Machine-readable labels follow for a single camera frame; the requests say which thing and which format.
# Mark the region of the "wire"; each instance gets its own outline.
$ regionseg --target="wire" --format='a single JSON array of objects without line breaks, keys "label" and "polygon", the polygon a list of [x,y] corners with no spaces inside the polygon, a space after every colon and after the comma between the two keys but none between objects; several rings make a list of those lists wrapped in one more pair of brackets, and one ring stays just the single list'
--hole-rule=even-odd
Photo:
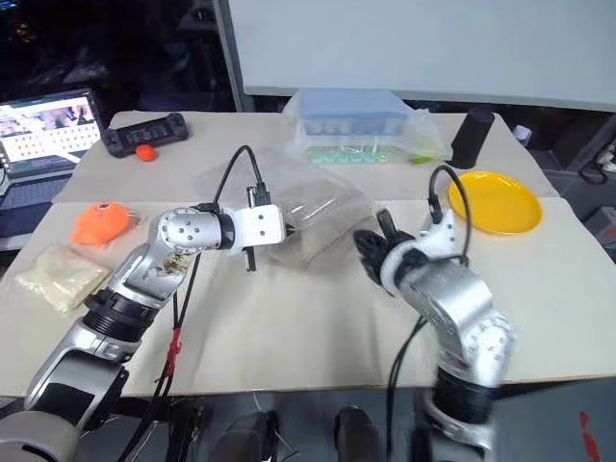
[{"label": "wire", "polygon": [[469,202],[469,197],[466,194],[466,190],[464,189],[464,185],[460,181],[460,178],[458,178],[458,175],[455,173],[453,168],[451,168],[450,166],[442,165],[434,169],[434,171],[430,175],[430,182],[428,186],[428,202],[430,202],[430,200],[434,200],[434,198],[436,198],[436,200],[438,201],[438,195],[436,194],[436,191],[435,191],[435,183],[436,183],[436,177],[441,171],[444,171],[447,175],[449,175],[449,177],[455,184],[455,187],[458,189],[458,191],[460,192],[460,195],[462,196],[462,202],[464,202],[464,214],[466,215],[466,236],[464,237],[464,246],[462,247],[462,253],[456,254],[456,255],[450,255],[448,257],[438,258],[438,259],[433,260],[432,262],[434,263],[434,262],[440,262],[440,261],[445,261],[445,260],[457,259],[457,260],[460,260],[460,263],[462,263],[462,265],[467,267],[469,265],[468,253],[469,253],[469,247],[471,246],[471,233],[473,229],[473,219],[471,217],[471,204]]},{"label": "wire", "polygon": [[392,454],[392,419],[394,414],[394,397],[396,394],[396,386],[398,384],[398,374],[400,372],[400,366],[402,365],[402,361],[404,360],[404,355],[406,354],[406,349],[409,348],[411,342],[415,338],[415,336],[422,330],[425,326],[426,320],[423,317],[419,317],[417,322],[415,322],[415,326],[411,331],[411,335],[409,335],[406,342],[402,344],[398,354],[396,355],[396,359],[394,360],[394,364],[392,365],[392,369],[389,373],[389,383],[387,384],[387,396],[385,402],[385,448],[387,460],[390,459]]},{"label": "wire", "polygon": [[[231,160],[229,161],[229,165],[226,170],[222,174],[222,178],[220,179],[220,184],[218,185],[218,189],[214,196],[214,203],[218,204],[218,200],[220,199],[220,195],[222,194],[222,190],[224,189],[224,185],[227,182],[227,178],[229,177],[229,173],[231,173],[231,169],[233,165],[236,163],[240,155],[246,152],[250,157],[250,162],[252,164],[252,169],[254,170],[254,175],[257,178],[257,184],[263,183],[263,178],[261,177],[261,172],[259,171],[259,167],[257,166],[257,160],[255,158],[254,152],[247,144],[240,146],[240,148],[233,154]],[[181,331],[182,325],[184,324],[184,318],[186,317],[186,313],[188,311],[189,301],[191,299],[191,294],[193,293],[193,284],[194,279],[196,278],[197,270],[199,268],[199,263],[201,262],[201,254],[197,253],[194,258],[194,263],[192,264],[192,272],[191,278],[189,279],[189,286],[186,290],[186,295],[184,297],[184,302],[182,303],[182,310],[178,313],[178,297],[177,292],[173,294],[173,334],[174,340],[179,338],[179,332]],[[171,351],[171,347],[173,346],[173,341],[171,345],[169,345],[169,351]],[[162,402],[165,402],[167,399],[169,390],[171,388],[171,384],[173,382],[173,374],[174,374],[175,364],[169,361],[169,353],[167,354],[167,360],[165,362],[165,366],[161,371],[161,375],[158,378],[158,383],[156,386],[156,390],[152,395],[152,400],[148,404],[143,417],[141,418],[140,424],[137,426],[137,429],[133,433],[131,440],[126,445],[126,448],[120,455],[118,461],[123,462],[127,459],[127,457],[131,454],[131,452],[135,449],[135,446],[139,443],[147,429],[152,425],[154,419],[156,417],[157,411]]]},{"label": "wire", "polygon": [[301,454],[301,450],[294,450],[292,453],[290,453],[289,455],[287,455],[284,459],[282,459],[280,462],[287,462],[289,459],[291,459],[292,457],[295,457],[296,455],[300,455]]},{"label": "wire", "polygon": [[[113,416],[110,417],[109,419],[107,419],[105,422],[103,422],[102,425],[100,425],[100,427],[108,424],[109,422],[113,422],[116,421],[117,419],[119,419],[121,416]],[[93,430],[90,431],[86,431],[85,433],[83,433],[80,437],[79,437],[79,441],[83,440],[84,438],[86,438],[88,435],[90,435],[93,432]]]},{"label": "wire", "polygon": [[150,441],[150,438],[154,434],[154,431],[156,431],[156,427],[157,426],[158,426],[158,422],[155,422],[152,425],[152,429],[150,430],[150,432],[145,437],[145,440],[143,441],[143,444],[141,446],[139,446],[139,449],[137,449],[137,451],[135,452],[135,455],[131,459],[131,462],[135,462],[137,460],[137,458],[139,457],[139,454],[141,454],[141,451],[143,450],[143,448],[145,448],[145,445],[147,445],[147,442]]},{"label": "wire", "polygon": [[[257,399],[257,394],[255,392],[252,392],[252,400],[254,401],[254,405],[257,407],[257,410],[259,412],[263,412],[263,409],[261,408],[261,404],[259,404],[259,399]],[[278,440],[280,440],[280,442],[285,445],[285,447],[287,448],[287,450],[290,452],[289,455],[287,455],[284,459],[282,459],[281,462],[284,462],[285,460],[290,459],[291,457],[293,457],[294,455],[299,455],[301,454],[301,450],[299,449],[293,449],[293,447],[287,443],[287,440],[285,440],[282,435],[280,433],[278,433],[278,430],[274,429],[273,430],[274,435],[276,435],[276,438],[278,438]]]},{"label": "wire", "polygon": [[242,154],[243,152],[246,152],[246,154],[248,154],[248,157],[250,157],[250,163],[252,164],[252,169],[254,170],[254,176],[257,178],[257,183],[263,183],[263,178],[261,178],[261,172],[259,171],[259,166],[257,166],[257,160],[254,157],[254,152],[252,152],[252,149],[247,144],[240,146],[238,150],[235,151],[235,154],[233,154],[233,157],[229,161],[229,165],[222,174],[222,179],[220,180],[220,184],[218,185],[218,189],[216,191],[216,194],[214,195],[214,203],[218,204],[218,201],[220,200],[220,195],[222,194],[222,189],[224,188],[224,185],[227,182],[227,178],[229,177],[229,173],[231,173],[233,165],[240,157],[240,154]]}]

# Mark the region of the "table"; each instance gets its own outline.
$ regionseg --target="table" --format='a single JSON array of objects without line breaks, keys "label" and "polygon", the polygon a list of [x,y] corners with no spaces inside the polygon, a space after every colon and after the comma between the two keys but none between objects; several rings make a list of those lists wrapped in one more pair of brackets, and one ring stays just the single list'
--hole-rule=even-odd
[{"label": "table", "polygon": [[[113,125],[156,116],[160,114],[122,113]],[[18,351],[18,360],[0,363],[0,396],[23,396],[39,365],[85,312],[82,307],[61,318],[12,279],[32,265],[47,245],[67,244],[72,222],[83,210],[93,201],[119,200],[142,217],[140,226],[103,249],[78,248],[114,269],[145,240],[147,223],[162,211],[208,199],[199,197],[191,186],[190,178],[197,172],[226,162],[243,143],[253,145],[258,155],[265,146],[283,142],[292,129],[281,115],[186,113],[185,117],[192,137],[160,148],[156,162],[145,164],[134,156],[117,160],[97,144],[56,196],[51,211],[0,282],[0,347]],[[453,138],[462,118],[437,115],[447,140]],[[416,233],[427,214],[426,188],[433,167],[328,169],[351,178],[391,210],[401,229]],[[540,197],[545,213],[539,228],[527,235],[502,238],[476,231],[472,240],[473,268],[519,332],[507,381],[616,373],[616,360],[601,354],[616,343],[611,335],[616,321],[610,309],[612,262],[499,117],[476,168],[500,171],[524,182]],[[574,265],[580,270],[572,270]],[[252,274],[244,271],[242,256],[209,252],[196,278],[187,316],[174,394],[382,386],[417,314],[376,287],[353,251],[328,272],[260,264]],[[151,393],[166,357],[170,326],[171,310],[165,309],[128,364],[131,377],[125,395]],[[411,348],[400,383],[430,384],[435,352],[428,330]]]},{"label": "table", "polygon": [[[611,287],[616,269],[564,199],[540,201],[545,218],[533,232],[497,237],[475,231],[471,244],[472,268],[517,328],[519,340],[506,381],[613,375],[616,312]],[[0,346],[14,352],[12,361],[0,363],[0,396],[23,396],[39,365],[74,318],[85,312],[82,308],[61,318],[16,286],[11,276],[29,267],[51,242],[67,244],[72,221],[88,205],[55,204],[0,283]],[[148,222],[177,205],[127,203],[142,216],[141,225],[105,249],[80,246],[79,251],[114,268],[145,239]],[[424,201],[379,205],[388,207],[399,228],[409,232],[419,229],[427,213]],[[195,280],[172,392],[383,386],[416,318],[408,305],[368,279],[354,252],[327,273],[266,264],[246,273],[242,255],[211,251]],[[166,358],[170,327],[167,307],[128,363],[125,395],[152,392]],[[432,383],[436,347],[426,329],[409,350],[401,384]]]},{"label": "table", "polygon": [[[55,202],[98,200],[199,202],[192,185],[198,173],[227,163],[242,144],[256,152],[284,143],[294,127],[280,114],[183,113],[191,137],[159,148],[160,156],[144,163],[136,156],[116,159],[102,143],[97,143],[73,172],[70,182],[55,197]],[[163,113],[119,113],[113,127],[138,123]],[[438,114],[435,120],[447,142],[455,137],[464,115]],[[375,200],[426,198],[427,177],[434,164],[412,166],[343,165],[328,166],[352,181]],[[527,185],[540,197],[558,197],[534,159],[511,135],[500,116],[496,120],[477,159],[475,169],[492,170],[509,175]],[[266,172],[264,179],[269,181]]]}]

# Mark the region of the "green object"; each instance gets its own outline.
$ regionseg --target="green object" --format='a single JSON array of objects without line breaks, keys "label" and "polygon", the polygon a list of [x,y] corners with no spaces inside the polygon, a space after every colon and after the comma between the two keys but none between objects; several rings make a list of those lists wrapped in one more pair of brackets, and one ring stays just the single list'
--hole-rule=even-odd
[{"label": "green object", "polygon": [[431,157],[414,157],[411,159],[411,164],[418,166],[420,164],[427,164],[428,162],[432,162],[434,159]]},{"label": "green object", "polygon": [[336,156],[336,160],[337,162],[339,162],[340,164],[346,164],[348,162],[348,160],[350,159],[350,156],[348,155],[347,151],[344,151],[341,149],[341,151],[338,153],[338,155]]},{"label": "green object", "polygon": [[323,160],[325,162],[333,164],[334,162],[336,162],[336,153],[332,151],[325,152],[323,154]]},{"label": "green object", "polygon": [[359,164],[362,162],[362,156],[363,156],[363,152],[359,151],[359,152],[351,152],[350,154],[350,161],[353,162],[354,164]]},{"label": "green object", "polygon": [[367,152],[366,154],[362,156],[362,159],[366,164],[374,164],[374,161],[376,160],[376,156],[371,152]]}]

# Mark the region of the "black cylinder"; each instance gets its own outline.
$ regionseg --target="black cylinder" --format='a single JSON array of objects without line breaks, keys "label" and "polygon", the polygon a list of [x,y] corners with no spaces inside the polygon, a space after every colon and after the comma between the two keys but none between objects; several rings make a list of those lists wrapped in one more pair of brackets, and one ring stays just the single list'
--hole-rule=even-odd
[{"label": "black cylinder", "polygon": [[216,214],[220,223],[220,250],[231,248],[235,242],[235,225],[226,214]]},{"label": "black cylinder", "polygon": [[84,316],[86,326],[124,342],[138,342],[158,314],[109,289],[88,295],[85,304],[90,309]]},{"label": "black cylinder", "polygon": [[432,400],[445,414],[467,424],[485,424],[498,388],[464,381],[439,368]]},{"label": "black cylinder", "polygon": [[494,114],[480,108],[471,109],[451,142],[453,157],[448,164],[455,168],[473,168],[493,122]]}]

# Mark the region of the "red cable tie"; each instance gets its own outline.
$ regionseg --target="red cable tie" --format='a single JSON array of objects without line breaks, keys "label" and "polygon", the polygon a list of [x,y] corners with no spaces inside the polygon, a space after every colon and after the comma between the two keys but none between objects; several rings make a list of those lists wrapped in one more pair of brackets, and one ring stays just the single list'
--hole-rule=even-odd
[{"label": "red cable tie", "polygon": [[171,339],[171,342],[169,342],[169,350],[167,352],[167,360],[169,362],[167,377],[173,377],[173,373],[175,372],[175,358],[182,350],[182,343],[180,342],[181,333],[181,327],[176,327],[173,329],[173,338]]}]

